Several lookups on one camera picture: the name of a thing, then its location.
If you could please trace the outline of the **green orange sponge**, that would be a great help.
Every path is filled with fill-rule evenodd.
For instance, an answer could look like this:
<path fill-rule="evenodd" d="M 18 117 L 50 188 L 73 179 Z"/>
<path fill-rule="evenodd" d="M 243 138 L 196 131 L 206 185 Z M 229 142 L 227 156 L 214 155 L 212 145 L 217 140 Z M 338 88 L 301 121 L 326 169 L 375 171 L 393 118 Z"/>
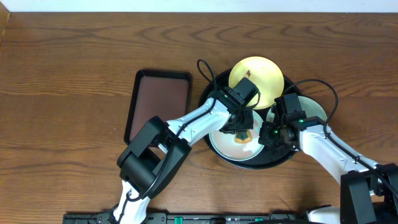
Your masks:
<path fill-rule="evenodd" d="M 252 141 L 252 135 L 249 130 L 238 131 L 234 137 L 235 143 L 246 144 Z"/>

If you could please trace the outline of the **light blue plate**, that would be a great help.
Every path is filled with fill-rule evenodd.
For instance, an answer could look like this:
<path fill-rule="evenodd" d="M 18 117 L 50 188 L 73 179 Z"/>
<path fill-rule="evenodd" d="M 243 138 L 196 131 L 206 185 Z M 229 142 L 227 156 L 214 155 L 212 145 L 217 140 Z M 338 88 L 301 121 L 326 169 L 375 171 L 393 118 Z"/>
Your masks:
<path fill-rule="evenodd" d="M 225 159 L 232 161 L 246 161 L 258 155 L 264 145 L 259 144 L 259 132 L 263 119 L 253 111 L 254 125 L 249 130 L 249 142 L 238 143 L 235 134 L 225 134 L 213 131 L 209 138 L 213 149 Z"/>

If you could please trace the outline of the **light green plate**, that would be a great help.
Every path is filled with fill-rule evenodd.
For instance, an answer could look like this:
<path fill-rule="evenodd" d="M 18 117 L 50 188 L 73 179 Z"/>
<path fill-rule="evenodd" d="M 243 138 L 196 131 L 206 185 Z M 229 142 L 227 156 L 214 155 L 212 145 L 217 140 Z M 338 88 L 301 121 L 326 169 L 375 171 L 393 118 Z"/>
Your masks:
<path fill-rule="evenodd" d="M 326 121 L 327 115 L 325 110 L 315 100 L 306 96 L 298 96 L 302 109 L 306 112 L 307 118 L 318 116 L 320 119 Z M 268 111 L 266 121 L 273 122 L 276 112 L 271 109 Z"/>

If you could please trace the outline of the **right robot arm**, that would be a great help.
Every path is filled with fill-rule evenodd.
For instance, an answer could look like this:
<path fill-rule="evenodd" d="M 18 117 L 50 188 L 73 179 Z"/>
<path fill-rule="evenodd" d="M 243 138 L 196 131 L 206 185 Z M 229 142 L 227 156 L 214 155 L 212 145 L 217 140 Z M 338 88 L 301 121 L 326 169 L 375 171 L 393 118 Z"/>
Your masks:
<path fill-rule="evenodd" d="M 397 164 L 363 156 L 320 118 L 265 121 L 259 143 L 302 151 L 339 183 L 340 206 L 307 211 L 308 223 L 397 223 Z"/>

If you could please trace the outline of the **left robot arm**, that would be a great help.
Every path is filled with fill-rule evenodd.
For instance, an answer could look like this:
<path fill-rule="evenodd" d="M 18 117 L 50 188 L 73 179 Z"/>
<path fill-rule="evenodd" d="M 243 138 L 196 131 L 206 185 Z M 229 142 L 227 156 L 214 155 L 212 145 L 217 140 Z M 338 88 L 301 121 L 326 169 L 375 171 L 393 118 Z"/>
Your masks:
<path fill-rule="evenodd" d="M 177 119 L 148 120 L 117 160 L 123 191 L 115 223 L 142 223 L 150 199 L 168 186 L 194 145 L 213 131 L 234 134 L 253 127 L 252 107 L 222 94 Z"/>

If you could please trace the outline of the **round black tray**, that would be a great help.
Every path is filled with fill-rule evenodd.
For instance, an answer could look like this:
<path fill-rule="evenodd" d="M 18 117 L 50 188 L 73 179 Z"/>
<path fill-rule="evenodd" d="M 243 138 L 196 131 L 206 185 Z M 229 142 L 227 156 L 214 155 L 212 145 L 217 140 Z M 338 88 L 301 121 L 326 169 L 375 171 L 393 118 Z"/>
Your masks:
<path fill-rule="evenodd" d="M 229 74 L 231 72 L 232 68 L 229 70 L 226 70 L 222 73 L 220 73 L 218 76 L 216 76 L 216 82 L 220 87 L 225 87 L 228 86 L 228 80 L 229 80 Z M 284 90 L 293 85 L 294 83 L 284 75 Z M 208 84 L 208 86 L 205 88 L 203 93 L 201 94 L 199 104 L 198 106 L 201 106 L 204 104 L 206 101 L 207 96 L 210 94 L 212 91 L 213 87 L 211 84 Z M 302 96 L 301 91 L 297 87 L 293 87 L 290 89 L 288 92 L 289 93 L 296 93 L 298 96 Z M 271 112 L 271 109 L 266 108 L 262 110 L 257 110 L 256 111 L 259 116 L 264 119 L 266 118 L 268 112 Z M 210 136 L 207 134 L 205 137 L 203 137 L 204 141 L 206 142 L 207 146 L 220 158 L 225 160 L 226 162 L 229 162 L 230 164 L 245 168 L 245 169 L 269 169 L 275 166 L 278 166 L 285 161 L 289 160 L 295 153 L 296 151 L 292 151 L 287 148 L 277 148 L 277 147 L 270 147 L 270 146 L 264 146 L 262 151 L 259 152 L 258 155 L 254 156 L 252 159 L 248 159 L 246 161 L 233 161 L 231 159 L 224 158 L 219 152 L 216 151 L 216 149 L 212 146 L 211 141 L 210 141 Z"/>

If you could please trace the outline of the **rectangular black brown tray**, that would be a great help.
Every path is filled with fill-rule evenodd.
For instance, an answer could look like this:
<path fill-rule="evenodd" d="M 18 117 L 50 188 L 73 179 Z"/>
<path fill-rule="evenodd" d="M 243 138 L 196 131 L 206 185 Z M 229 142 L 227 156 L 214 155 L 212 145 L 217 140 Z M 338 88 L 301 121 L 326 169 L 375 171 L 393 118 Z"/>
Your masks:
<path fill-rule="evenodd" d="M 129 144 L 152 117 L 162 121 L 187 114 L 192 91 L 188 72 L 143 69 L 136 73 L 124 142 Z"/>

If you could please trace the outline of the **yellow plate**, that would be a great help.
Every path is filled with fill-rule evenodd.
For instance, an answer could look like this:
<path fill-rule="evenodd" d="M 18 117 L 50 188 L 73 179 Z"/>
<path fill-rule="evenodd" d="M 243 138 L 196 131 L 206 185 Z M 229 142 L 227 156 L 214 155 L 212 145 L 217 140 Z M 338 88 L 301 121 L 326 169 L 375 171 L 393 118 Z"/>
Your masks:
<path fill-rule="evenodd" d="M 243 78 L 248 78 L 259 89 L 248 106 L 257 104 L 254 109 L 262 110 L 272 106 L 275 98 L 282 95 L 284 76 L 280 68 L 265 57 L 248 57 L 239 61 L 229 74 L 228 85 L 234 88 Z"/>

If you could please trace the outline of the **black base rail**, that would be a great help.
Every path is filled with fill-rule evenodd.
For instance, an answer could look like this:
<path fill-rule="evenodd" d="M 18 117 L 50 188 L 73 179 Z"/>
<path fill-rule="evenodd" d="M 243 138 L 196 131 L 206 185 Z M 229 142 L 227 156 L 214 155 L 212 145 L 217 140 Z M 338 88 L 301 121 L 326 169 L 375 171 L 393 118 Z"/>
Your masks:
<path fill-rule="evenodd" d="M 110 213 L 96 215 L 63 216 L 63 224 L 106 224 L 113 221 Z M 244 224 L 244 223 L 310 223 L 308 220 L 294 214 L 274 213 L 269 218 L 260 215 L 167 215 L 166 213 L 148 213 L 142 221 L 145 224 Z"/>

